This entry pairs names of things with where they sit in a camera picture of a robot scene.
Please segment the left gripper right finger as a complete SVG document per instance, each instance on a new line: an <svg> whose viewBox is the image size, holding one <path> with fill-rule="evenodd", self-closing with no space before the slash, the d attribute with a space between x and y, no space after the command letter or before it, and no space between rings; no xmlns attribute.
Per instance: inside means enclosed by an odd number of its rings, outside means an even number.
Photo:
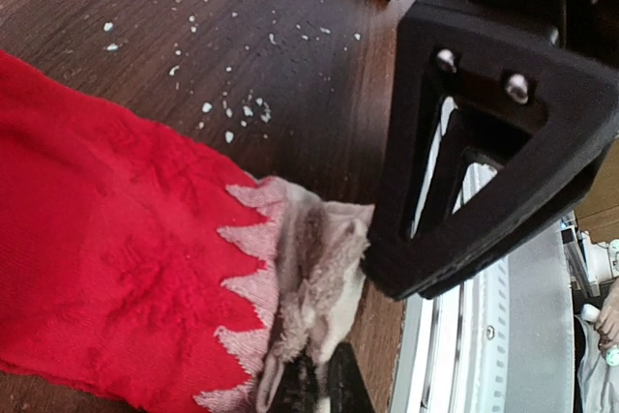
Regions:
<svg viewBox="0 0 619 413"><path fill-rule="evenodd" d="M438 296L588 193L618 131L618 72L469 0L416 0L396 72L365 270Z"/></svg>

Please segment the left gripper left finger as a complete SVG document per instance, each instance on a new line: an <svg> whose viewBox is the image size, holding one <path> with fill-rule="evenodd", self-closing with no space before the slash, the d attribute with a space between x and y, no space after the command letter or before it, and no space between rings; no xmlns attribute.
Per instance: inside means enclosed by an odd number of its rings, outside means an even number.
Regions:
<svg viewBox="0 0 619 413"><path fill-rule="evenodd" d="M353 346L338 345L327 371L326 393L331 412L374 412ZM283 374L275 394L276 412L316 412L318 381L309 356L300 355Z"/></svg>

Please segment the red sock with beige toe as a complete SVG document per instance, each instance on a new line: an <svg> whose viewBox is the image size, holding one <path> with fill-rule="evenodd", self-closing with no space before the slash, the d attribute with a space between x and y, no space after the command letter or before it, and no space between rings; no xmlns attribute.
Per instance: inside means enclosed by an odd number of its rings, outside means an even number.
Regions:
<svg viewBox="0 0 619 413"><path fill-rule="evenodd" d="M265 412L307 355L329 412L372 213L1 57L6 373L148 412Z"/></svg>

